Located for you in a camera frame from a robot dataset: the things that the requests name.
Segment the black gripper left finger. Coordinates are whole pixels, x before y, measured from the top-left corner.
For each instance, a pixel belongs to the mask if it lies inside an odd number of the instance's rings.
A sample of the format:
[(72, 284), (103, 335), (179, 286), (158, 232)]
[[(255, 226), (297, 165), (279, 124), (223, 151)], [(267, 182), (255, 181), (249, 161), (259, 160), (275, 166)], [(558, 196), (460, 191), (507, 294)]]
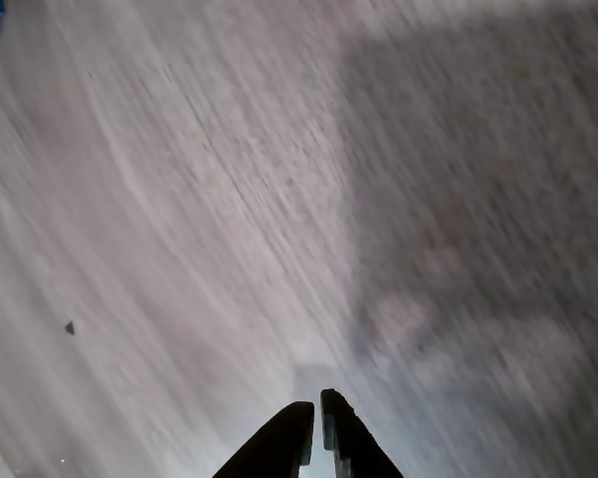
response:
[(314, 404), (295, 401), (266, 422), (214, 478), (297, 478), (311, 457)]

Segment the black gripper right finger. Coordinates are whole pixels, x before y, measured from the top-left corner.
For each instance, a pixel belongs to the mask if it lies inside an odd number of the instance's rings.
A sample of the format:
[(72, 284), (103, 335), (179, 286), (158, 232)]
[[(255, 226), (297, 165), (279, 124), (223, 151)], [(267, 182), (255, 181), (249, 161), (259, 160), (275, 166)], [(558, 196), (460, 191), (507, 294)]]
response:
[(323, 447), (333, 454), (336, 477), (403, 478), (345, 397), (320, 393)]

